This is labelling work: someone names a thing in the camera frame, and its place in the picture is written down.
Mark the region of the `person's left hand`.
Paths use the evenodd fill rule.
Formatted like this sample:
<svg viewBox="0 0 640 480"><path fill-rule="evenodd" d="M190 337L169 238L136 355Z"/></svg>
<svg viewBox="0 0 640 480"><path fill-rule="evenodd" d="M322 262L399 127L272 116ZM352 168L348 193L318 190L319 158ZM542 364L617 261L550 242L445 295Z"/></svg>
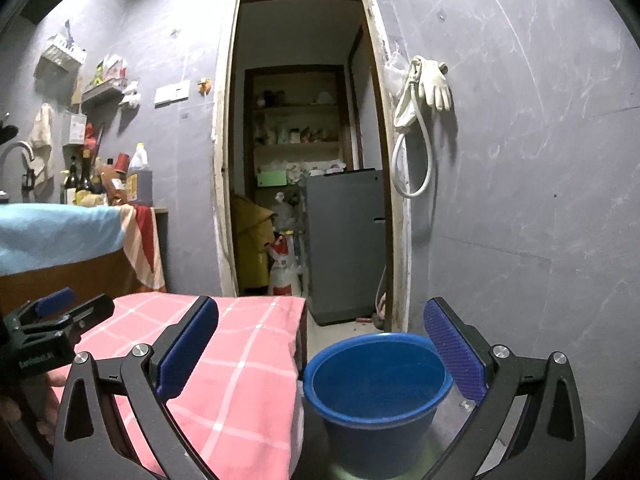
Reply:
<svg viewBox="0 0 640 480"><path fill-rule="evenodd" d="M36 415L36 428L50 445L54 445L60 406L56 392L65 387L67 375L68 367L63 366L20 383L20 393L26 399L29 411Z"/></svg>

